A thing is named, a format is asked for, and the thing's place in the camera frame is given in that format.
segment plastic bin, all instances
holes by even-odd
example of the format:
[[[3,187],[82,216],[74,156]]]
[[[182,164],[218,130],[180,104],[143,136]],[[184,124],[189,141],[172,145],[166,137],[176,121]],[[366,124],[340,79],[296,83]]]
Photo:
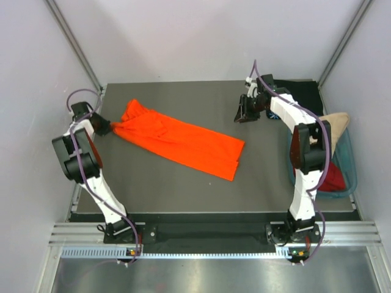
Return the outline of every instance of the plastic bin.
[[[296,178],[293,174],[293,167],[290,161],[289,152],[292,141],[292,133],[288,129],[288,151],[287,151],[287,162],[288,162],[288,171],[289,177],[292,184],[295,183]],[[321,198],[343,198],[348,197],[352,194],[357,187],[357,173],[356,165],[354,163],[353,150],[350,142],[349,131],[346,129],[341,135],[337,146],[335,147],[335,152],[331,160],[342,172],[342,175],[345,179],[346,189],[338,192],[324,192],[318,191],[316,197]]]

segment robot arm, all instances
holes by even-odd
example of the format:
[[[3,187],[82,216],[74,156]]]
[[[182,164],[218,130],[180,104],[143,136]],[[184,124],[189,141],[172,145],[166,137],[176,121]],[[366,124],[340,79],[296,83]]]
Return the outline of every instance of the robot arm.
[[[293,202],[285,222],[286,229],[290,234],[312,230],[315,227],[315,211],[307,190],[316,186],[324,170],[326,147],[322,132],[313,117],[293,106],[297,102],[286,89],[278,89],[274,85],[271,74],[262,76],[262,78],[276,93],[290,103],[271,96],[259,79],[254,82],[251,78],[247,78],[245,85],[249,90],[247,95],[241,95],[235,122],[258,120],[260,112],[269,109],[288,126],[293,134],[290,159],[296,171],[296,184]],[[330,124],[325,121],[324,125],[330,138]],[[312,199],[315,200],[316,191],[311,194]]]
[[[110,241],[129,243],[132,241],[131,238],[133,237],[133,233],[130,229],[131,227],[119,215],[126,216],[126,209],[116,199],[104,179],[102,171],[103,164],[91,139],[94,133],[104,136],[111,132],[110,121],[93,113],[89,118],[77,122],[75,126],[76,121],[78,121],[80,117],[85,116],[85,114],[88,114],[89,110],[86,102],[74,104],[71,108],[74,113],[73,123],[64,135],[52,140],[61,168],[69,180],[75,181],[91,194],[92,198],[101,209],[106,222],[106,229],[104,231],[105,243]],[[78,151],[81,156],[83,170],[87,178],[87,184],[93,192],[91,192],[83,182],[70,131],[73,131],[75,135],[75,139],[79,146]]]

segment orange shirt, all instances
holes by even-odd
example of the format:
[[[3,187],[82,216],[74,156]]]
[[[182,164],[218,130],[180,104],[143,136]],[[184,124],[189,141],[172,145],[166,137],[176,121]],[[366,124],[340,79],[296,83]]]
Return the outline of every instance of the orange shirt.
[[[113,131],[123,139],[179,164],[232,181],[244,141],[157,113],[136,99]]]

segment dark gray table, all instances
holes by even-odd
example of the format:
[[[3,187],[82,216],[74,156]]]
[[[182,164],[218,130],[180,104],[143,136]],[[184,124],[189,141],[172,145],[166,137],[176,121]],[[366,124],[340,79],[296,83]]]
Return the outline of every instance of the dark gray table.
[[[287,169],[287,127],[268,120],[236,124],[243,81],[109,84],[101,114],[120,121],[137,98],[181,121],[246,141],[233,182],[159,157],[115,134],[95,137],[103,173],[128,212],[282,212],[293,199]],[[349,198],[317,200],[323,211],[352,211]],[[100,212],[82,191],[78,213]]]

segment black cloth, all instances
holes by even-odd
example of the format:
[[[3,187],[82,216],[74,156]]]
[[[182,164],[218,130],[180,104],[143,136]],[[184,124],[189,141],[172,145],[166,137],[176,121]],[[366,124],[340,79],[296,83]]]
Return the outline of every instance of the black cloth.
[[[323,116],[323,103],[320,98],[316,81],[282,81],[275,79],[277,87],[285,87],[292,97],[317,116]]]

